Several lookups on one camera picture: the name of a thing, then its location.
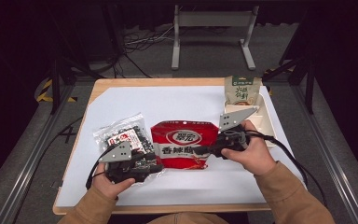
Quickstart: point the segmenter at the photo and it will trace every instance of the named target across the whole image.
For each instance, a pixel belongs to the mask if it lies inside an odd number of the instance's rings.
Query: red package
[[[209,155],[197,155],[193,147],[214,144],[218,128],[211,122],[168,120],[151,132],[158,163],[165,168],[204,169]]]

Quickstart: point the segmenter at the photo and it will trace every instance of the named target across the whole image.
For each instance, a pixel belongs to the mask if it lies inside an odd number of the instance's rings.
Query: wooden table
[[[109,88],[112,87],[183,87],[183,86],[224,86],[224,79],[219,78],[126,78],[126,79],[99,79],[96,81],[92,93],[89,98],[88,110],[90,104],[96,101],[97,97],[101,96]],[[83,128],[87,114],[85,114],[80,131]],[[74,149],[68,161],[64,177],[67,176],[68,167],[76,151],[77,144],[79,143],[79,135],[76,137]],[[57,206],[57,200],[62,189],[59,190],[56,202],[53,205],[53,212],[56,215],[64,215],[72,206]],[[177,205],[137,205],[137,206],[117,206],[114,214],[164,214],[164,213],[177,213],[177,212],[244,212],[244,211],[261,211],[269,210],[266,203],[219,203],[219,204],[177,204]]]

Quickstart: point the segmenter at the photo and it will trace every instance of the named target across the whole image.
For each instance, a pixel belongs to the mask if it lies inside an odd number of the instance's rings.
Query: person's left hand
[[[104,163],[98,164],[95,174],[104,172],[104,166]],[[135,179],[130,178],[114,184],[104,174],[96,175],[92,180],[92,185],[110,199],[115,199],[119,193],[128,189],[133,183],[135,183]]]

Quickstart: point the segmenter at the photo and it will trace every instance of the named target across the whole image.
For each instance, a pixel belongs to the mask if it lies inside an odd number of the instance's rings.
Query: hand
[[[104,163],[100,163],[97,166],[95,174],[100,174],[104,172]],[[126,179],[120,183],[113,184],[104,174],[94,176],[92,180],[92,185],[99,190],[103,195],[110,199],[117,198],[118,194],[128,189],[133,183],[135,183],[134,178]]]
[[[247,130],[256,131],[250,120],[244,120],[242,127]],[[276,162],[269,153],[266,142],[259,137],[250,137],[249,146],[244,151],[234,151],[228,148],[222,149],[222,154],[232,161],[239,162],[243,168],[254,175],[263,175],[272,169]]]

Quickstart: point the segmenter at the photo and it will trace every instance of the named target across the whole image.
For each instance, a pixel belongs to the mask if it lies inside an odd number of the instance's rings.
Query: black cable
[[[48,145],[45,147],[45,149],[43,150],[42,152],[42,155],[40,156],[39,160],[37,161],[36,163],[36,167],[34,169],[34,172],[31,174],[31,177],[30,177],[30,181],[29,183],[32,183],[32,181],[34,180],[34,175],[36,174],[36,171],[37,171],[37,168],[39,167],[39,164],[40,162],[42,161],[43,157],[45,156],[46,152],[48,151],[48,148],[51,146],[51,144],[61,135],[63,134],[66,130],[68,130],[74,123],[78,122],[79,120],[83,119],[83,116],[78,118],[78,119],[75,119],[74,121],[72,121],[71,123],[69,123],[68,125],[66,125],[61,131],[59,131],[54,137],[53,139],[51,139],[51,141],[48,143]],[[25,191],[24,191],[24,194],[22,195],[22,198],[21,198],[21,201],[20,201],[20,207],[19,209],[17,210],[16,212],[16,216],[14,216],[14,219],[13,219],[13,223],[16,223],[17,221],[17,218],[19,217],[19,214],[20,214],[20,210],[22,209],[22,206],[25,202],[25,199],[28,195],[28,192],[30,190],[30,187],[31,187],[31,184],[28,184]]]
[[[310,173],[310,171],[308,169],[306,169],[304,167],[304,165],[302,165],[300,162],[298,162],[292,155],[292,153],[290,153],[290,151],[287,149],[287,147],[281,143],[280,141],[278,141],[277,139],[275,139],[273,136],[270,135],[264,135],[258,131],[246,131],[245,132],[246,135],[248,136],[254,136],[254,137],[260,137],[263,138],[264,140],[270,141],[271,143],[277,145],[278,147],[280,147],[283,152],[287,155],[287,157],[292,161],[292,163],[295,165],[295,167],[298,169],[298,171],[301,173],[303,179],[304,179],[304,183],[306,186],[308,186],[308,179],[307,179],[307,175],[305,173],[307,173],[312,180],[315,182],[316,186],[318,187],[319,191],[321,192],[323,201],[324,201],[324,206],[327,208],[327,200],[325,198],[325,194],[324,191],[322,189],[322,186],[319,184],[319,182],[316,180],[315,176],[313,176],[313,174]]]
[[[128,60],[130,60],[130,62],[132,62],[133,65],[135,65],[135,67],[137,67],[137,68],[139,69],[139,71],[141,71],[146,77],[152,78],[150,75],[146,74],[146,73],[127,55],[127,53],[125,53],[124,56],[126,56],[126,58],[127,58]]]

